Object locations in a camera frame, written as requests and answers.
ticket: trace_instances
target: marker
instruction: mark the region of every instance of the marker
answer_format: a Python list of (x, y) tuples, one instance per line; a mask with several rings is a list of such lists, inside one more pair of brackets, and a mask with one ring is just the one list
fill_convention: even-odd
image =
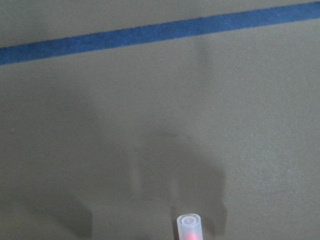
[(201, 218), (195, 213), (181, 215), (176, 220), (179, 240), (203, 240)]

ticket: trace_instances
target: blue painter's tape strip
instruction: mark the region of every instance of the blue painter's tape strip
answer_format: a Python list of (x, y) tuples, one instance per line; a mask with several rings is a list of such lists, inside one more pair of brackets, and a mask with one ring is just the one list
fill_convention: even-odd
[(317, 18), (319, 1), (139, 26), (0, 48), (0, 65)]

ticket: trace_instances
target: blue tape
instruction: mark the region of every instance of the blue tape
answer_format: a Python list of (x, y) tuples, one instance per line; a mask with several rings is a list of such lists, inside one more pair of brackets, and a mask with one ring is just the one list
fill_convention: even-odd
[(265, 8), (0, 48), (0, 65), (320, 18), (320, 2)]

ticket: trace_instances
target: gray floor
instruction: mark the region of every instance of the gray floor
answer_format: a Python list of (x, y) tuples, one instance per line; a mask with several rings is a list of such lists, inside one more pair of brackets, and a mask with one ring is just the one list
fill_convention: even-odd
[[(6, 1), (0, 47), (308, 1)], [(0, 66), (0, 238), (320, 236), (320, 20)]]

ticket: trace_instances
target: blue stripe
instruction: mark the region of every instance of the blue stripe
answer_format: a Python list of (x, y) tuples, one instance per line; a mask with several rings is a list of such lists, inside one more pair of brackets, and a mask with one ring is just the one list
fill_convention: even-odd
[(320, 18), (320, 2), (200, 17), (0, 48), (0, 65)]

